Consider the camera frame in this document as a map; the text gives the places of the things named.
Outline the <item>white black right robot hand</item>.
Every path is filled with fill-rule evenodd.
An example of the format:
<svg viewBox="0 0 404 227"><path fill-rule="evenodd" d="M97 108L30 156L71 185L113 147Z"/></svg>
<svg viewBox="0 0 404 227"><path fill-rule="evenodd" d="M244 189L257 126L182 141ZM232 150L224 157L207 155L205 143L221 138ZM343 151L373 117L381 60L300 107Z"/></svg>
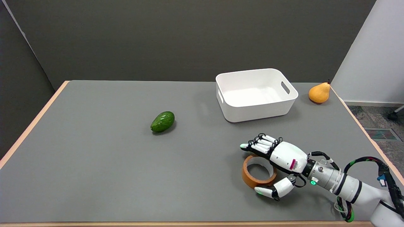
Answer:
<svg viewBox="0 0 404 227"><path fill-rule="evenodd" d="M270 187L255 186L256 193L279 201L294 188L302 188L307 184L302 174L308 163L308 155L282 137L273 138L260 133L248 143L241 144L240 148L264 158L273 167L288 174Z"/></svg>

